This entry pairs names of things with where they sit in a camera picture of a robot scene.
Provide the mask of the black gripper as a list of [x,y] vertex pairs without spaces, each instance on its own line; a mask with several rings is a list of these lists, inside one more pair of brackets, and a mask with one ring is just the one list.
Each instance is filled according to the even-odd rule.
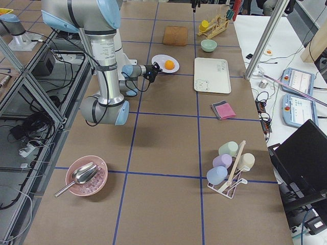
[[144,73],[144,78],[147,79],[149,82],[154,82],[157,74],[162,72],[162,68],[158,63],[153,63],[152,65],[145,66],[146,71]]

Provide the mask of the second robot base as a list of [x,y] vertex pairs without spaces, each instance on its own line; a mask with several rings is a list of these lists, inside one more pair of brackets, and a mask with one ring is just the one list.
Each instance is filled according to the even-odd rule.
[[9,48],[13,51],[31,52],[36,43],[26,32],[21,21],[15,14],[1,15],[1,37],[12,36]]

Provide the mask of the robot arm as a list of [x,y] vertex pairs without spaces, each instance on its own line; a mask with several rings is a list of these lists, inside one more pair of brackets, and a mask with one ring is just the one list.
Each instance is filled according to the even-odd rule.
[[190,0],[190,3],[192,5],[192,10],[195,13],[197,8],[200,8],[201,6],[201,0]]
[[124,125],[129,114],[126,96],[140,91],[140,76],[150,83],[161,71],[158,63],[138,65],[124,54],[119,34],[122,1],[42,1],[44,23],[68,33],[84,33],[84,44],[99,81],[99,91],[82,101],[81,113],[93,125]]

